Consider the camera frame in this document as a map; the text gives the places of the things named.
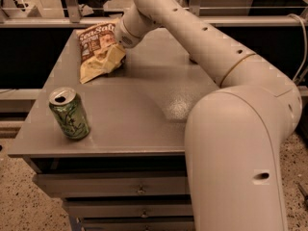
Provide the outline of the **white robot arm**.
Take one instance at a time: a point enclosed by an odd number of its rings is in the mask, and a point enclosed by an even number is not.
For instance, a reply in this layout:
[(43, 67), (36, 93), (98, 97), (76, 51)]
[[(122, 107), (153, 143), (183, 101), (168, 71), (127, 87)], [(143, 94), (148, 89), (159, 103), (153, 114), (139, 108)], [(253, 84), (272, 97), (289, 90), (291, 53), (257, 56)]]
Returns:
[(176, 0), (133, 1), (117, 42), (132, 48), (164, 26), (218, 85), (185, 130), (195, 230), (288, 231), (279, 150), (302, 113), (295, 83)]

